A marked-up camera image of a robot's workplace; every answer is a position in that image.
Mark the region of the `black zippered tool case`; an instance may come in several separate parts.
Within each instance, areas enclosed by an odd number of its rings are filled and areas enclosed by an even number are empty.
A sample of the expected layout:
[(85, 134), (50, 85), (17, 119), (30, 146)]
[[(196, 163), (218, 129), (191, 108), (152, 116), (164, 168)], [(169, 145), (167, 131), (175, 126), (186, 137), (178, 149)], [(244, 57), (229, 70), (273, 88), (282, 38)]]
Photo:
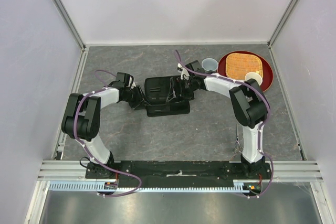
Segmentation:
[(167, 103), (166, 97), (170, 89), (170, 77), (147, 78), (144, 83), (144, 94), (148, 106), (148, 117), (181, 115), (190, 113), (190, 103), (187, 98), (181, 103)]

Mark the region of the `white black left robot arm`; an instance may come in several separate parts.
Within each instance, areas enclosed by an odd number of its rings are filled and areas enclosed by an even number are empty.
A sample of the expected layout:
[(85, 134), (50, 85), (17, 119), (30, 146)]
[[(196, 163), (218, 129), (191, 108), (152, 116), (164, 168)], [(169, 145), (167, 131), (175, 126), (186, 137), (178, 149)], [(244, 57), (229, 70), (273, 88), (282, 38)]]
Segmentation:
[(115, 174), (139, 179), (139, 177), (116, 170), (111, 151), (99, 136), (101, 109), (124, 101), (131, 107), (144, 107), (144, 96), (139, 87), (105, 87), (87, 94), (72, 93), (69, 96), (61, 130), (76, 140), (85, 150), (89, 163), (85, 165), (85, 178), (112, 178)]

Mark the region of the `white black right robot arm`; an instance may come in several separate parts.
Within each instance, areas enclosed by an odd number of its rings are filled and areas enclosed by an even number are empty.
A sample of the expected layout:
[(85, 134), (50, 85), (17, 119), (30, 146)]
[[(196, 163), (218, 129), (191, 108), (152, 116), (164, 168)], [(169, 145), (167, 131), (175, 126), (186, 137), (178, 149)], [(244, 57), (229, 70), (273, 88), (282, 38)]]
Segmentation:
[(261, 175), (272, 178), (273, 164), (266, 163), (263, 151), (263, 131), (270, 105), (255, 79), (237, 81), (219, 74), (181, 74), (170, 78), (167, 103), (188, 102), (195, 90), (216, 92), (230, 98), (234, 116), (243, 129), (244, 147), (241, 153), (241, 174), (248, 179)]

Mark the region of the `pale blue footed mug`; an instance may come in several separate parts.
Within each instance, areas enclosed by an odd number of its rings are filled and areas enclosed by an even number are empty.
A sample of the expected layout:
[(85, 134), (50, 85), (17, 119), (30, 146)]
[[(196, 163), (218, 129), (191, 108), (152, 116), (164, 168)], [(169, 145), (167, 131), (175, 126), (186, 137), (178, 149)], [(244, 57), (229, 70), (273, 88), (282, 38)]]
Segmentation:
[(201, 66), (207, 74), (216, 73), (218, 70), (218, 62), (213, 58), (204, 59)]

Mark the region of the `woven bamboo basket tray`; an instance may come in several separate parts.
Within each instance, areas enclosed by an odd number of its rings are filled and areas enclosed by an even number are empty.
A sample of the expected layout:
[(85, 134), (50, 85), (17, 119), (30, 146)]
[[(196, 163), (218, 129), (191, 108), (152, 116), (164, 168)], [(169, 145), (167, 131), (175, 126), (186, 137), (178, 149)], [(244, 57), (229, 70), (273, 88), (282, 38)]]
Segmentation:
[(231, 53), (226, 57), (226, 76), (231, 79), (243, 80), (249, 72), (257, 72), (263, 77), (263, 63), (255, 55)]

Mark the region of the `yellow-green ceramic mug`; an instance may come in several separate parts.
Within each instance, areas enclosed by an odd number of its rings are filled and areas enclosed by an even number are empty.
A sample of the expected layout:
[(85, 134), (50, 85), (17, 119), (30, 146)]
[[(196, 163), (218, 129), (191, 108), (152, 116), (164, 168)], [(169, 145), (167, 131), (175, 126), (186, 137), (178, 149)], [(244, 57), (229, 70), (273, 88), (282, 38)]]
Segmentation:
[(245, 80), (250, 80), (250, 79), (254, 79), (255, 81), (257, 81), (258, 85), (261, 86), (263, 79), (262, 76), (259, 74), (259, 71), (257, 72), (249, 72), (245, 75)]

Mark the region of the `silver thinning scissors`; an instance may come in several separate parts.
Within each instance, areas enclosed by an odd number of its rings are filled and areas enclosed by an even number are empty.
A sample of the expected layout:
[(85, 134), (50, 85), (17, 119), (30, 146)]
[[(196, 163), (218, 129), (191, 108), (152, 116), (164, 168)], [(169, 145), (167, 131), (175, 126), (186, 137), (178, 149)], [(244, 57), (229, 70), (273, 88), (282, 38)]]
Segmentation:
[(235, 155), (240, 154), (243, 151), (244, 140), (243, 140), (243, 127), (240, 124), (236, 126), (236, 139), (234, 144), (233, 152)]

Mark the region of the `round red lacquer tray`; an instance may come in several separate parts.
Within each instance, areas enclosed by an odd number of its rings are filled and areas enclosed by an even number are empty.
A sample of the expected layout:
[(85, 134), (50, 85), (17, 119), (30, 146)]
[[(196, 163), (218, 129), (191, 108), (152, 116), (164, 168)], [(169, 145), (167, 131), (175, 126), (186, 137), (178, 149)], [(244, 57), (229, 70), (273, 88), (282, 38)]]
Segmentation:
[(274, 79), (269, 62), (249, 51), (233, 51), (226, 54), (218, 63), (217, 72), (236, 80), (245, 80), (248, 73), (256, 73), (262, 78), (263, 91), (270, 88)]

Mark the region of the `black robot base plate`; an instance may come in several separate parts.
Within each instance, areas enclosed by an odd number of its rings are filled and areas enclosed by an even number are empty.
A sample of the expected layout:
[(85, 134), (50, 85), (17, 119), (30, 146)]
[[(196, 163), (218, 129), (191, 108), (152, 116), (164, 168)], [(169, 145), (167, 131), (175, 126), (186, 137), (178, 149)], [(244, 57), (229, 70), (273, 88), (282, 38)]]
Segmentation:
[(86, 179), (103, 183), (99, 193), (141, 191), (255, 191), (272, 179), (273, 164), (262, 158), (247, 161), (120, 161), (106, 165), (89, 162)]

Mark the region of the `aluminium front frame rail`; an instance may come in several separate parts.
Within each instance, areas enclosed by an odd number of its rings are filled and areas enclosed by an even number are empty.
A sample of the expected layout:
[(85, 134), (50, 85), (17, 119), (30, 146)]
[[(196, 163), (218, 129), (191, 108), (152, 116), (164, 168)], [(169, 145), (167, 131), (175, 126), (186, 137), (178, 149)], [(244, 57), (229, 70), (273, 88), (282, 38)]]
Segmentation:
[[(87, 161), (43, 161), (38, 180), (86, 180)], [(239, 161), (116, 161), (115, 168), (137, 176), (227, 178), (257, 181), (261, 175), (247, 175)], [(321, 182), (320, 169), (315, 161), (274, 161), (273, 180), (276, 182)]]

